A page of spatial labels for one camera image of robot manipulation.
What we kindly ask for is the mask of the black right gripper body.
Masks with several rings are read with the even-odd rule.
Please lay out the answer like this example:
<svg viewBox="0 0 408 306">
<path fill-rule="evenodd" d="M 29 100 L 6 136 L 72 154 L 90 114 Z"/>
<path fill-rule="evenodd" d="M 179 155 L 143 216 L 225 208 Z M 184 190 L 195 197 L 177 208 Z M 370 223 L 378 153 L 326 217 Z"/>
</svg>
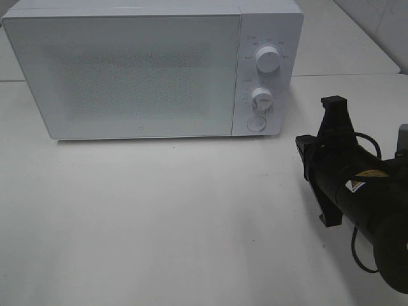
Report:
<svg viewBox="0 0 408 306">
<path fill-rule="evenodd" d="M 317 197 L 354 194 L 359 182 L 359 145 L 353 128 L 319 130 L 304 136 L 304 175 Z"/>
</svg>

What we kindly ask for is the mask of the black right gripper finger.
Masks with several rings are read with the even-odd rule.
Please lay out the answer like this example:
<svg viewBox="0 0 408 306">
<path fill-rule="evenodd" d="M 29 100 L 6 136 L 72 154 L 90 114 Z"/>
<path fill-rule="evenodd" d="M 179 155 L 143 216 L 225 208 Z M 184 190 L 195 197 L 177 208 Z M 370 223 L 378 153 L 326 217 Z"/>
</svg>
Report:
<svg viewBox="0 0 408 306">
<path fill-rule="evenodd" d="M 326 228 L 339 226 L 342 224 L 343 213 L 340 209 L 332 202 L 332 200 L 325 195 L 325 193 L 318 188 L 317 185 L 311 185 L 313 193 L 316 197 L 317 203 L 321 209 L 321 214 L 319 219 L 324 224 Z"/>
<path fill-rule="evenodd" d="M 319 128 L 320 134 L 354 132 L 347 109 L 346 98 L 341 96 L 329 96 L 322 98 L 321 102 L 325 113 Z"/>
</svg>

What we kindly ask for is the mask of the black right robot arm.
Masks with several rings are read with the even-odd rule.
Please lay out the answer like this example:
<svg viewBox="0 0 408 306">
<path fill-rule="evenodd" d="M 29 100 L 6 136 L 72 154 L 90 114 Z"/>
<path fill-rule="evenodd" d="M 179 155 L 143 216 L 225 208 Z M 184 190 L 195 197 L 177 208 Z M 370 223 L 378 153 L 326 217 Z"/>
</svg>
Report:
<svg viewBox="0 0 408 306">
<path fill-rule="evenodd" d="M 378 143 L 354 130 L 347 99 L 329 96 L 321 102 L 317 135 L 295 138 L 319 218 L 329 228 L 347 217 L 354 226 L 356 264 L 407 293 L 407 149 L 383 160 Z"/>
</svg>

